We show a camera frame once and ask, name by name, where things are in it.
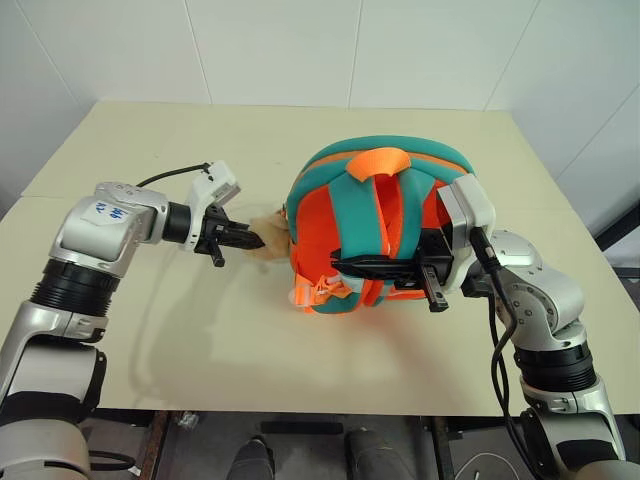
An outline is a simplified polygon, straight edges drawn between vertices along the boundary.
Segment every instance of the orange backpack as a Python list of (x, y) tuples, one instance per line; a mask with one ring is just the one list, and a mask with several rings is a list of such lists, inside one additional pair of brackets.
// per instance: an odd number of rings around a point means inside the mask
[(473, 170), (459, 152), (422, 138), (360, 137), (322, 149), (286, 202), (292, 303), (344, 313), (385, 298), (424, 298), (422, 290), (396, 290), (390, 280), (342, 274), (332, 267), (332, 254), (413, 258), (422, 229), (441, 227), (436, 190), (467, 173)]

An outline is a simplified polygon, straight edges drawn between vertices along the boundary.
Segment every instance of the fabric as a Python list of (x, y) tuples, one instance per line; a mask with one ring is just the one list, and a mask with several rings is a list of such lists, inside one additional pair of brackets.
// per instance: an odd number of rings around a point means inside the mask
[(247, 254), (261, 260), (275, 260), (289, 256), (289, 223), (282, 212), (267, 217), (253, 218), (249, 230), (258, 234), (264, 247), (247, 250)]
[[(437, 228), (436, 190), (473, 173), (447, 145), (415, 137), (380, 135), (330, 145), (304, 166), (286, 201), (295, 298), (319, 300), (305, 311), (344, 313), (385, 298), (423, 298), (422, 290), (397, 292), (393, 282), (364, 280), (340, 296), (324, 295), (322, 279), (339, 276), (332, 255), (413, 258), (421, 229)], [(321, 295), (310, 295), (320, 292)]]

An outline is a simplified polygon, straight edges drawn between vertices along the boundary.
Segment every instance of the sticker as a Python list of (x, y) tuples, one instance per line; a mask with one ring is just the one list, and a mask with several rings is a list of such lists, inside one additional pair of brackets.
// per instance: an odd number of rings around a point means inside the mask
[(83, 220), (87, 220), (94, 225), (112, 225), (127, 221), (130, 213), (120, 207), (100, 200), (92, 203), (82, 215)]

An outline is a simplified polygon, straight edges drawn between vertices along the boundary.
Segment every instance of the table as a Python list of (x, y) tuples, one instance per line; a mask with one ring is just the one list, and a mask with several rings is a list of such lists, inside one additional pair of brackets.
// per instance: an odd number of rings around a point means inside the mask
[[(65, 213), (96, 183), (136, 183), (223, 159), (243, 187), (227, 210), (246, 221), (277, 208), (323, 146), (382, 133), (432, 138), (469, 158), (498, 225), (527, 237), (583, 287), (582, 320), (612, 408), (639, 412), (640, 315), (503, 112), (99, 103), (0, 223), (0, 338), (39, 280)], [(154, 188), (183, 201), (191, 178)], [(98, 344), (109, 361), (102, 407), (500, 415), (485, 301), (450, 295), (441, 314), (430, 314), (425, 302), (396, 302), (304, 315), (287, 301), (287, 262), (259, 263), (230, 249), (225, 256), (227, 266), (214, 269), (209, 258), (172, 244), (139, 248)], [(517, 390), (518, 369), (507, 363)], [(517, 413), (525, 403), (512, 397)]]

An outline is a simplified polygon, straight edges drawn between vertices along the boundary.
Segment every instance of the white wall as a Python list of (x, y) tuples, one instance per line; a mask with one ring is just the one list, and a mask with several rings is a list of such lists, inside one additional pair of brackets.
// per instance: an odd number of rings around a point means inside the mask
[(638, 0), (0, 0), (0, 215), (97, 99), (507, 109), (595, 233), (640, 196), (638, 15)]

